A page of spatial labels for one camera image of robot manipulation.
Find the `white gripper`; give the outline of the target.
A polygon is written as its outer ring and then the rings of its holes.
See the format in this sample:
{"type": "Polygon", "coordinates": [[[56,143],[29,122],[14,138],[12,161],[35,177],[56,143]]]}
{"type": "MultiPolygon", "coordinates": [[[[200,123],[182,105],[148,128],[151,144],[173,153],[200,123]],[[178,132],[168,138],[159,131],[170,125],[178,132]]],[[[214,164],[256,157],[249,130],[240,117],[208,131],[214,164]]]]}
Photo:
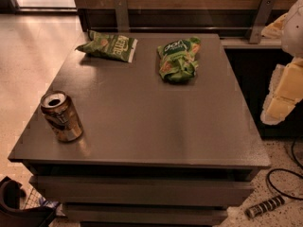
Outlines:
{"type": "Polygon", "coordinates": [[[262,106],[261,122],[277,125],[303,99],[303,0],[297,0],[287,14],[266,26],[261,35],[270,39],[281,37],[282,50],[296,57],[286,66],[276,66],[262,106]]]}

